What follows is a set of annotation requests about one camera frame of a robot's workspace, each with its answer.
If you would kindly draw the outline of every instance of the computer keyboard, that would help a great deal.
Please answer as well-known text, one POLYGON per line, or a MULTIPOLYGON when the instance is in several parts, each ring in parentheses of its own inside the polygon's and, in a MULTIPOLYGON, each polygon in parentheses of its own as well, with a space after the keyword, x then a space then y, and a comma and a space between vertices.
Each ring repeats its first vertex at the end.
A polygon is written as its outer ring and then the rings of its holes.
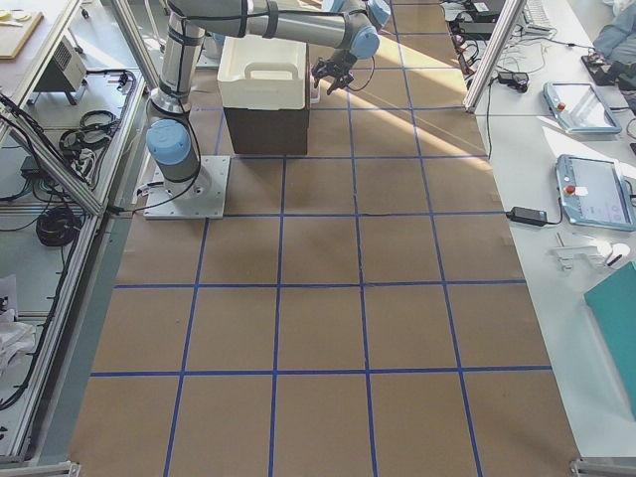
POLYGON ((546 35, 554 29, 544 10, 543 0, 527 0, 522 17, 524 30, 528 33, 546 35))

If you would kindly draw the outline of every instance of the dark brown box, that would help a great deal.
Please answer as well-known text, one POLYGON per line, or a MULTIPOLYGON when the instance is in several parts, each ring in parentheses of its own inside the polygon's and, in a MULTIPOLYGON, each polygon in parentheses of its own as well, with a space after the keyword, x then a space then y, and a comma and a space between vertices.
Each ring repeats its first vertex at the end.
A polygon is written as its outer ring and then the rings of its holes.
POLYGON ((235 154, 304 156, 309 129, 309 56, 305 65, 305 107, 245 109, 224 107, 235 154))

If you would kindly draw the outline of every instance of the touchscreen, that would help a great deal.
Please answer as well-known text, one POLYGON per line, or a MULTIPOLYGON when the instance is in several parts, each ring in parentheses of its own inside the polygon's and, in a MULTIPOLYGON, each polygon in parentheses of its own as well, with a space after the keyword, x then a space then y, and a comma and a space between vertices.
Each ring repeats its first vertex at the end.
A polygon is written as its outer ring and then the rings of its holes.
POLYGON ((555 84, 554 88, 574 127, 614 126, 589 84, 555 84))
POLYGON ((581 215, 592 221, 628 224, 614 164, 572 159, 571 165, 576 185, 587 189, 587 195, 578 196, 581 215))

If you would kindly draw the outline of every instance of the white cooler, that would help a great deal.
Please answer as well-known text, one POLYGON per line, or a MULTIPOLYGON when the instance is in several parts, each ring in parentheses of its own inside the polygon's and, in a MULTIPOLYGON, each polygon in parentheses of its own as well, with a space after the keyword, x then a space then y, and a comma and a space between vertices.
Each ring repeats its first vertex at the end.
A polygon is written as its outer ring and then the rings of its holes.
POLYGON ((236 154, 307 154, 307 45, 226 38, 219 89, 236 154))

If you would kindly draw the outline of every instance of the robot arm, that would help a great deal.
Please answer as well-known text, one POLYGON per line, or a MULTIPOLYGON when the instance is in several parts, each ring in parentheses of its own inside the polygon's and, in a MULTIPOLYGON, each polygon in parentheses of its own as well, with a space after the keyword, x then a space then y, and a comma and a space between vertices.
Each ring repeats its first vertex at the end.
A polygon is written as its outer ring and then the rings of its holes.
POLYGON ((385 0, 325 0, 323 11, 276 0, 169 0, 168 5, 168 40, 159 87, 150 94, 147 113, 152 125, 146 144, 168 196, 180 201, 201 197, 209 183, 186 127, 192 76, 206 31, 332 47, 336 51, 331 59, 319 59, 312 70, 316 81, 334 78, 331 92, 351 82, 349 70, 358 59, 376 52, 378 30, 390 16, 385 0))
POLYGON ((323 11, 275 0, 169 0, 168 40, 159 90, 152 103, 168 114, 188 109, 188 94, 206 31, 230 37, 247 34, 334 48, 312 73, 334 78, 329 92, 345 87, 358 59, 380 45, 378 30, 391 14, 385 0, 325 0, 323 11))

